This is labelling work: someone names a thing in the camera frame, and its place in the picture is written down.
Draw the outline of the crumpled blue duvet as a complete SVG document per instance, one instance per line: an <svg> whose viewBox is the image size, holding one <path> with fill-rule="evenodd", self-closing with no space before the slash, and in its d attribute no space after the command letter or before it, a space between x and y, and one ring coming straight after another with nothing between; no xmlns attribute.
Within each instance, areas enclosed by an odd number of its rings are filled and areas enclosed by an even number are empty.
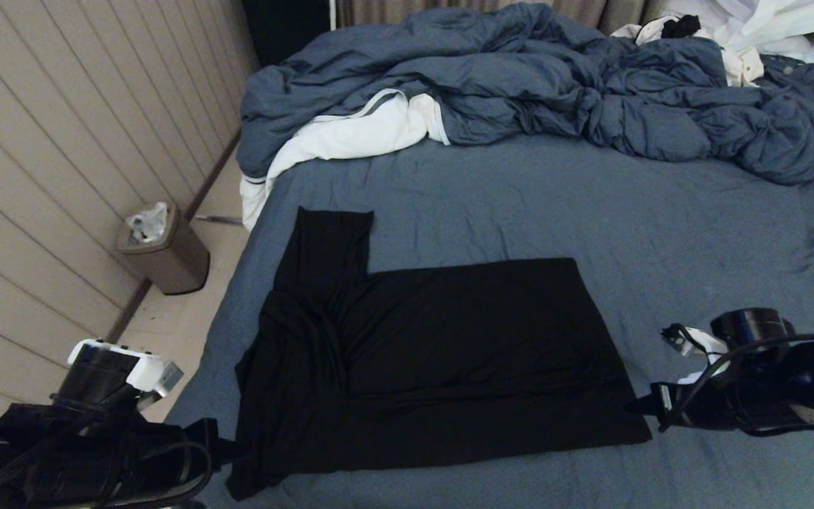
<svg viewBox="0 0 814 509"><path fill-rule="evenodd" d="M239 164L264 180L310 120L395 90L429 95L449 144L573 136L635 157L724 159L781 185L814 180L814 100L794 83L814 76L814 66L768 75L765 84L732 87L710 39L637 45L540 4L432 9L398 25L324 33L253 74Z"/></svg>

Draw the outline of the small black fabric item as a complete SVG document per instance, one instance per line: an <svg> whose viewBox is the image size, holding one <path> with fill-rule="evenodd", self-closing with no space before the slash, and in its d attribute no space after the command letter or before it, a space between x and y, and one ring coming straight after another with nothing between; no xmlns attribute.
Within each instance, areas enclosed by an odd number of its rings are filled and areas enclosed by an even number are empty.
<svg viewBox="0 0 814 509"><path fill-rule="evenodd" d="M701 29L701 20L697 14L669 16L662 25L660 37L662 39L688 38L695 36Z"/></svg>

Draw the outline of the white crumpled shirt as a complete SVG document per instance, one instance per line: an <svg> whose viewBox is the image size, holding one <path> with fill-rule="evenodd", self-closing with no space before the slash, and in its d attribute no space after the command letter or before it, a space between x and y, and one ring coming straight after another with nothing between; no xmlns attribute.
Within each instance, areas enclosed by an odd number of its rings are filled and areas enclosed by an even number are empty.
<svg viewBox="0 0 814 509"><path fill-rule="evenodd" d="M762 55L814 64L814 0L672 0L639 25L624 25L614 37L645 45L660 37L669 16L697 14L702 29L692 37L718 47L730 87L755 87L765 76Z"/></svg>

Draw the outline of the white duvet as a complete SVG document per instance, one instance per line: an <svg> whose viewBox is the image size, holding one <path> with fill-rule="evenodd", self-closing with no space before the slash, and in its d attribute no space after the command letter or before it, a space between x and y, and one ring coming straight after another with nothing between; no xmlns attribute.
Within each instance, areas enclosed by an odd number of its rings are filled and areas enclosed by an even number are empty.
<svg viewBox="0 0 814 509"><path fill-rule="evenodd" d="M275 181L294 165L313 159L377 157L423 139L450 145L442 106L426 93L410 98L401 90L384 89L359 112L317 116L281 146L264 177L240 180L243 228L255 227Z"/></svg>

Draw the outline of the beige curtain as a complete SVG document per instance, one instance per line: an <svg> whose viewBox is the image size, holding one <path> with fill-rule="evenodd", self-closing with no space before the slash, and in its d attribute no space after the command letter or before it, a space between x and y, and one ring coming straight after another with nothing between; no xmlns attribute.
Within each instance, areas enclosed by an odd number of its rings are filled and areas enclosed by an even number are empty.
<svg viewBox="0 0 814 509"><path fill-rule="evenodd" d="M637 25L672 0L335 0L336 26L400 23L411 14L459 7L490 12L510 4L543 4L553 12L604 33Z"/></svg>

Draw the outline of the black t-shirt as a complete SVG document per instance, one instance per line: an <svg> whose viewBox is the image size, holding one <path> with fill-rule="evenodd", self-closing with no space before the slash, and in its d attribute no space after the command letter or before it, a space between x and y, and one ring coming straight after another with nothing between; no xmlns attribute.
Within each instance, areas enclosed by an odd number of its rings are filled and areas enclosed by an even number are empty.
<svg viewBox="0 0 814 509"><path fill-rule="evenodd" d="M243 500L294 474L645 443L574 259L369 273L373 213L298 209L236 366Z"/></svg>

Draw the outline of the black tall furniture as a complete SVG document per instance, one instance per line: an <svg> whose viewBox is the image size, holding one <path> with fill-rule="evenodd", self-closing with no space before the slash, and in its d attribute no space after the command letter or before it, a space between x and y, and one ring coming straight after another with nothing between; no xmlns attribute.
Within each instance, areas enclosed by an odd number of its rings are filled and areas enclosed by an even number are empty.
<svg viewBox="0 0 814 509"><path fill-rule="evenodd" d="M280 64L331 29L334 0L240 0L262 67Z"/></svg>

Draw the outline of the brown trash bin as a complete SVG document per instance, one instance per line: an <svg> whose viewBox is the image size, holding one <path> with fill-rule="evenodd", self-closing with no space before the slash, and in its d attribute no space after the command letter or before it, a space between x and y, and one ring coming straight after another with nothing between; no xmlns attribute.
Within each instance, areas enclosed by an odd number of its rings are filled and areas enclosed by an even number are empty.
<svg viewBox="0 0 814 509"><path fill-rule="evenodd" d="M129 216L154 203L139 207ZM126 238L124 223L117 234L116 249L166 296L197 292L206 285L211 254L177 205L168 201L168 206L167 229L159 241L132 244Z"/></svg>

